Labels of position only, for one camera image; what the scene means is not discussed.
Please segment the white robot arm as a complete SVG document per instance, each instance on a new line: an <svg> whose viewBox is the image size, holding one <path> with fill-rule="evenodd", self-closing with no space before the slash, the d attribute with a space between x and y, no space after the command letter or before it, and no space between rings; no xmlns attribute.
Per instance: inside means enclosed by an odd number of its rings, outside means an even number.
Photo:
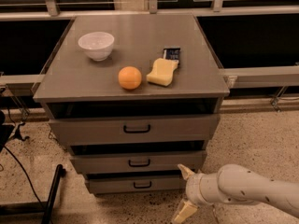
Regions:
<svg viewBox="0 0 299 224"><path fill-rule="evenodd" d="M195 173L178 165L186 181L186 198L178 205L172 224L182 224L201 205L214 203L266 203L291 216L299 217L299 185L258 175L248 168L226 164L217 173Z"/></svg>

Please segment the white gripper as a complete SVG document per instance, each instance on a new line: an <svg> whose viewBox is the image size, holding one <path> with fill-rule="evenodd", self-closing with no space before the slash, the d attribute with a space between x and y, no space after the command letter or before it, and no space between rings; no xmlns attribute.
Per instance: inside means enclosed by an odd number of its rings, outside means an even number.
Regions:
<svg viewBox="0 0 299 224"><path fill-rule="evenodd" d="M198 210L197 206L206 204L200 188L200 181L203 175L195 174L194 171L183 164L179 164L178 168L183 179L187 180L185 190L188 200L182 199L180 201L178 209L171 219L172 224L182 224L188 217L196 213Z"/></svg>

